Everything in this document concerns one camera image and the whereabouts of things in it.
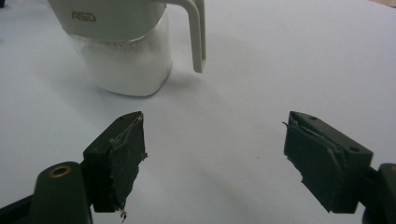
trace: white table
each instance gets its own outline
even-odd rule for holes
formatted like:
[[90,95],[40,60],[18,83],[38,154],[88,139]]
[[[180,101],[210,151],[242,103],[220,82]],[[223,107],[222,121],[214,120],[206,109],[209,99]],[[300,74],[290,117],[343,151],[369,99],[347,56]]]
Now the white table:
[[[328,214],[283,155],[291,110],[396,162],[396,10],[364,0],[206,1],[207,61],[192,71],[187,13],[169,7],[174,65],[154,95],[97,89],[47,1],[0,9],[0,207],[116,117],[145,114],[149,157],[126,223],[361,223]],[[120,223],[93,214],[94,223]]]

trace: gray handle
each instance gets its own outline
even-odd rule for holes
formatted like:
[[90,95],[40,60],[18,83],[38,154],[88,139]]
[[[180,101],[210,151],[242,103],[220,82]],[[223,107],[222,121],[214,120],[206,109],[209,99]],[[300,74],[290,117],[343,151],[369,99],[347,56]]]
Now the gray handle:
[[189,14],[191,50],[194,71],[202,73],[205,66],[205,0],[153,0],[184,7]]

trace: screw hole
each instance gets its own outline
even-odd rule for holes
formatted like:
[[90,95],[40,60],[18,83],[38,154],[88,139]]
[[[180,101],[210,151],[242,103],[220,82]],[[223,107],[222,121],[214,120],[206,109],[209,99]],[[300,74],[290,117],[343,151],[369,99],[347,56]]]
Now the screw hole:
[[72,170],[72,168],[68,165],[58,166],[58,167],[53,168],[49,172],[49,177],[52,177],[52,178],[61,177],[61,176],[69,174],[71,170]]
[[351,150],[353,152],[359,152],[359,149],[356,147],[350,147],[349,150]]

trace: asd logo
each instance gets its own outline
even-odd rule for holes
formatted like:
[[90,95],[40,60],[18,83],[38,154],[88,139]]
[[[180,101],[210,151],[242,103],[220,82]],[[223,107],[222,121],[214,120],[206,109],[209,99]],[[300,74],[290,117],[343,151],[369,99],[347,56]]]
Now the asd logo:
[[72,20],[79,20],[79,21],[96,21],[96,18],[93,14],[89,12],[72,12]]

